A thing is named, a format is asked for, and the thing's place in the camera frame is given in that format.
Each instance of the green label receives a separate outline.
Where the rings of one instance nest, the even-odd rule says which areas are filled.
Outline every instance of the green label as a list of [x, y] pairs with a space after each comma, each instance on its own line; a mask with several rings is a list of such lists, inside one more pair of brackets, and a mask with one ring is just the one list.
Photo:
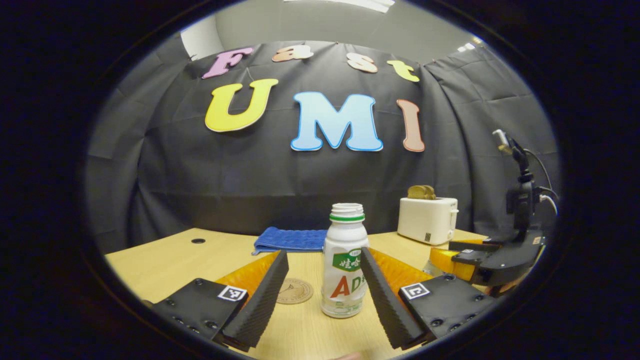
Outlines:
[[349, 252], [341, 252], [333, 255], [333, 267], [347, 272], [354, 272], [360, 269], [360, 249], [353, 249]]

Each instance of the round coaster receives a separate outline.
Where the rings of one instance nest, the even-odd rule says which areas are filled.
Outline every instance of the round coaster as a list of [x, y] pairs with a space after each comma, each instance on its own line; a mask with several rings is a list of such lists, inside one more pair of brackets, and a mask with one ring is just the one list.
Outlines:
[[311, 285], [298, 279], [284, 279], [280, 292], [278, 292], [279, 304], [299, 304], [307, 301], [313, 295]]

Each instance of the white ceiling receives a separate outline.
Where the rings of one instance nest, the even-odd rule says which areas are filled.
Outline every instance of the white ceiling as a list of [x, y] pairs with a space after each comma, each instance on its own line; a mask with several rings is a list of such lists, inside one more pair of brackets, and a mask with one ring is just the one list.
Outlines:
[[402, 0], [387, 13], [329, 1], [246, 0], [182, 33], [194, 58], [264, 42], [324, 40], [372, 47], [420, 63], [455, 53], [472, 37]]

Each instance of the white toaster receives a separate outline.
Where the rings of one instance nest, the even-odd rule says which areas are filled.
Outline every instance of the white toaster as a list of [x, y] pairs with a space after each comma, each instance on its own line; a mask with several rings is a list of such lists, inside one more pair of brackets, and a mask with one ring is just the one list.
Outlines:
[[438, 197], [435, 200], [400, 199], [398, 234], [429, 245], [453, 239], [458, 200]]

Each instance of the ceiling light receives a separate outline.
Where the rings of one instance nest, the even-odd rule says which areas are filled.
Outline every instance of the ceiling light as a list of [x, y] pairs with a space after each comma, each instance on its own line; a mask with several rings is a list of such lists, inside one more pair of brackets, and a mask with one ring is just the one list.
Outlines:
[[381, 13], [386, 13], [391, 5], [396, 3], [394, 0], [284, 0], [285, 3], [290, 1], [331, 1], [333, 3], [361, 6]]

